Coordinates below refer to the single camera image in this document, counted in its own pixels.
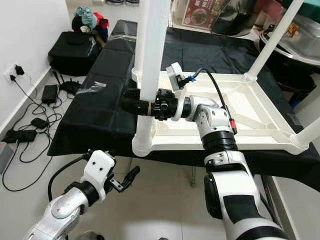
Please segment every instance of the electrical outlet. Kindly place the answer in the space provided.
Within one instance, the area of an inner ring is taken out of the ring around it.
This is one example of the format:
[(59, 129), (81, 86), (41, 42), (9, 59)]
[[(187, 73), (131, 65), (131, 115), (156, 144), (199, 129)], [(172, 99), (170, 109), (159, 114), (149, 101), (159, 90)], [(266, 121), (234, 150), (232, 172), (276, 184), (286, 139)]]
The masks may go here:
[(16, 69), (15, 69), (16, 65), (13, 64), (11, 66), (9, 66), (6, 71), (3, 73), (3, 77), (9, 82), (12, 83), (11, 79), (10, 79), (10, 75), (13, 75), (15, 77), (17, 77), (17, 73), (16, 73)]

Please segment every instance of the floor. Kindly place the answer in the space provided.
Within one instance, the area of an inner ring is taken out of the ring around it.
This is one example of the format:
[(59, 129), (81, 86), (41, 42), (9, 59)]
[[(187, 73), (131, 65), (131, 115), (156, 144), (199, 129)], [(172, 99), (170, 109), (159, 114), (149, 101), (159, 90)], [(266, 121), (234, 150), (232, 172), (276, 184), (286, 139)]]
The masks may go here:
[[(88, 0), (67, 0), (71, 13), (78, 5), (90, 3)], [(92, 8), (110, 20), (110, 29), (118, 19), (138, 20), (138, 7), (104, 5)], [(82, 82), (84, 78), (74, 80)], [(56, 84), (54, 77), (51, 76), (47, 84)], [(63, 104), (56, 111), (64, 114), (72, 100), (67, 98), (65, 92), (60, 92), (59, 96)], [(28, 112), (17, 127), (29, 124), (33, 118)], [(52, 136), (57, 125), (56, 123), (50, 130)], [(25, 152), (24, 160), (36, 156), (45, 147), (46, 141), (45, 136), (38, 135)], [(25, 144), (21, 144), (17, 156), (24, 146)], [(39, 181), (26, 190), (8, 192), (0, 184), (0, 213), (6, 216), (0, 220), (0, 239), (23, 238), (27, 230), (40, 219), (48, 204), (47, 185), (50, 177), (76, 157), (76, 154), (54, 157)], [(21, 163), (15, 157), (5, 175), (6, 184), (10, 188), (20, 188), (31, 183), (48, 160), (49, 157), (45, 154), (32, 163)], [(123, 179), (128, 164), (128, 158), (117, 157), (117, 179)], [(103, 203), (91, 207), (69, 234), (69, 239), (75, 239), (88, 230), (102, 234), (106, 240), (158, 240), (161, 237), (169, 240), (226, 239), (222, 221), (211, 218), (206, 210), (204, 168), (197, 167), (196, 185), (192, 188), (192, 168), (189, 166), (134, 159), (132, 166), (136, 165), (140, 166), (141, 172), (132, 187), (121, 194), (112, 191)], [(79, 181), (84, 166), (85, 162), (79, 162), (63, 172), (53, 184), (53, 196), (59, 196), (71, 182)], [(264, 206), (261, 206), (260, 212), (270, 218)]]

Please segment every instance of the black bag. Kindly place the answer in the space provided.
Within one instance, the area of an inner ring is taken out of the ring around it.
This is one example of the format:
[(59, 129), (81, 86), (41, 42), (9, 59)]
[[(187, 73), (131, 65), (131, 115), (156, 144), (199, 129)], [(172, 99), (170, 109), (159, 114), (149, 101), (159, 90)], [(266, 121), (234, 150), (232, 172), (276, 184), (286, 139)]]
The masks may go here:
[(86, 76), (96, 61), (100, 46), (86, 33), (65, 31), (49, 51), (50, 66), (61, 74)]

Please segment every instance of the black tablecloth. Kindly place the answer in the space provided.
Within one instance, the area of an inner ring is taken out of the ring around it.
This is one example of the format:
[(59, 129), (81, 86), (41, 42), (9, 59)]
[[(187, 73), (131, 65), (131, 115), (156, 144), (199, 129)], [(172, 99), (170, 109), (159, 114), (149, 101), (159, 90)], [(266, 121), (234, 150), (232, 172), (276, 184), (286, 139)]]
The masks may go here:
[[(134, 65), (137, 23), (119, 20), (110, 41), (98, 56), (82, 88), (94, 82), (104, 83), (101, 91), (77, 94), (62, 118), (48, 154), (51, 156), (84, 153), (87, 149), (113, 150), (120, 156), (133, 156), (131, 141), (136, 132), (137, 116), (120, 108), (120, 95), (134, 88), (131, 69)], [(179, 29), (167, 30), (161, 70), (178, 62), (185, 72), (200, 67), (213, 73), (243, 74), (255, 61), (257, 52), (250, 40)], [(292, 108), (264, 67), (258, 83), (273, 104), (297, 133), (303, 129)], [(299, 155), (283, 150), (245, 150), (247, 163), (255, 174), (288, 177), (320, 191), (319, 154), (311, 144)], [(203, 166), (204, 151), (154, 151), (146, 159), (180, 165)]]

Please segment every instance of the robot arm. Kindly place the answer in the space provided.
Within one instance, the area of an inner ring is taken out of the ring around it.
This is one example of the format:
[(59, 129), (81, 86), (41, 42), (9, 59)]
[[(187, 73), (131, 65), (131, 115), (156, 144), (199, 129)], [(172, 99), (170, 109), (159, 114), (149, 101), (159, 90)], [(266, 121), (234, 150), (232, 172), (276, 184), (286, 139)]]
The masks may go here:
[(174, 120), (180, 112), (178, 119), (196, 123), (207, 154), (204, 159), (208, 174), (204, 178), (206, 207), (213, 218), (223, 220), (228, 240), (288, 239), (280, 226), (259, 214), (259, 191), (244, 155), (238, 151), (235, 122), (211, 74), (206, 70), (217, 88), (222, 107), (207, 97), (181, 98), (184, 86), (193, 82), (200, 70), (184, 78), (180, 66), (174, 63), (167, 72), (177, 97), (170, 90), (159, 89), (155, 102), (150, 103), (139, 100), (139, 90), (129, 89), (121, 106), (128, 112), (153, 116), (160, 121)]
[(24, 240), (64, 240), (83, 215), (95, 202), (101, 203), (113, 188), (126, 190), (134, 181), (140, 168), (136, 166), (123, 183), (114, 179), (116, 160), (101, 150), (94, 151), (84, 168), (81, 182), (72, 183), (64, 195), (52, 200), (41, 220), (24, 237)]

